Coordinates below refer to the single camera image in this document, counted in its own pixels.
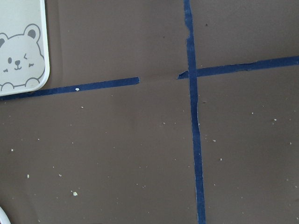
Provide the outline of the white round plate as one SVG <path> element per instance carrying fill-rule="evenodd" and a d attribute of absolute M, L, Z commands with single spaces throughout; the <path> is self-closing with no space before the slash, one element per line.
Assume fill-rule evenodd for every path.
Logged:
<path fill-rule="evenodd" d="M 5 211 L 0 207 L 0 224 L 11 224 Z"/>

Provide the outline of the white bear tray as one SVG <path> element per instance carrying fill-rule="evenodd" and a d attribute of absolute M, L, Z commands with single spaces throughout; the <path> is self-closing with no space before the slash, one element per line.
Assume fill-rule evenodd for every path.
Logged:
<path fill-rule="evenodd" d="M 0 95 L 41 89 L 50 75 L 43 0 L 0 2 Z"/>

